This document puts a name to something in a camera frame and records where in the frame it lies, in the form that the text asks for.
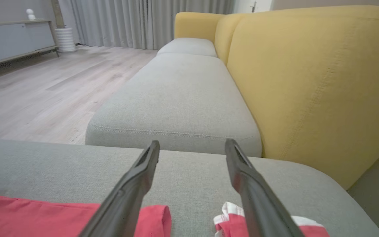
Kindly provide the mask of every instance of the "gray seat cushion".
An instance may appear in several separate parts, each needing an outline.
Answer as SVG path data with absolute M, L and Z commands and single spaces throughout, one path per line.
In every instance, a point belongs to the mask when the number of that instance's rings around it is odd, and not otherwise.
M 198 38 L 174 39 L 159 49 L 158 55 L 164 53 L 197 54 L 217 57 L 213 43 L 207 39 Z
M 223 62 L 192 54 L 161 54 L 105 102 L 91 119 L 87 145 L 223 154 L 234 138 L 261 156 L 250 111 Z
M 0 195 L 101 203 L 141 151 L 0 141 Z M 319 222 L 332 237 L 379 237 L 379 229 L 364 210 L 322 172 L 272 159 L 251 162 L 290 214 Z M 241 206 L 224 155 L 162 150 L 143 206 L 170 207 L 172 236 L 213 236 L 213 217 L 221 214 L 225 201 Z

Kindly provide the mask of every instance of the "cabinet door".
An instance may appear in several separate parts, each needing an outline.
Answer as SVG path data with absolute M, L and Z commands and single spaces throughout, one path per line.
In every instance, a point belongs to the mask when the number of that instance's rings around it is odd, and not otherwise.
M 26 29 L 32 40 L 34 50 L 55 46 L 48 22 L 27 23 Z
M 25 24 L 0 25 L 0 60 L 34 51 Z

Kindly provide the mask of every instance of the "cabinet top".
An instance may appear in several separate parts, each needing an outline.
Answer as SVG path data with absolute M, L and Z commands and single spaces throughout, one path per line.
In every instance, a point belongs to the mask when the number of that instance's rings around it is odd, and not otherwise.
M 0 25 L 30 24 L 30 23 L 39 23 L 39 22 L 51 22 L 51 21 L 45 20 L 45 19 L 24 20 L 24 21 L 0 21 Z

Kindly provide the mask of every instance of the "yellow sofa armrest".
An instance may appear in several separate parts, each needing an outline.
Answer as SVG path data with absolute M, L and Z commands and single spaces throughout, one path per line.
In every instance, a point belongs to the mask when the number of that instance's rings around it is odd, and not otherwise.
M 218 21 L 225 15 L 179 12 L 175 17 L 175 39 L 182 37 L 199 38 L 215 42 Z

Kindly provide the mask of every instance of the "white figurine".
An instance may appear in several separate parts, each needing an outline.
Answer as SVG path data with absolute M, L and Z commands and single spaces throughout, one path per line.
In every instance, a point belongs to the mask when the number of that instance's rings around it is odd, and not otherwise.
M 29 20 L 36 20 L 35 16 L 33 15 L 33 10 L 32 9 L 27 9 L 27 16 L 29 17 Z

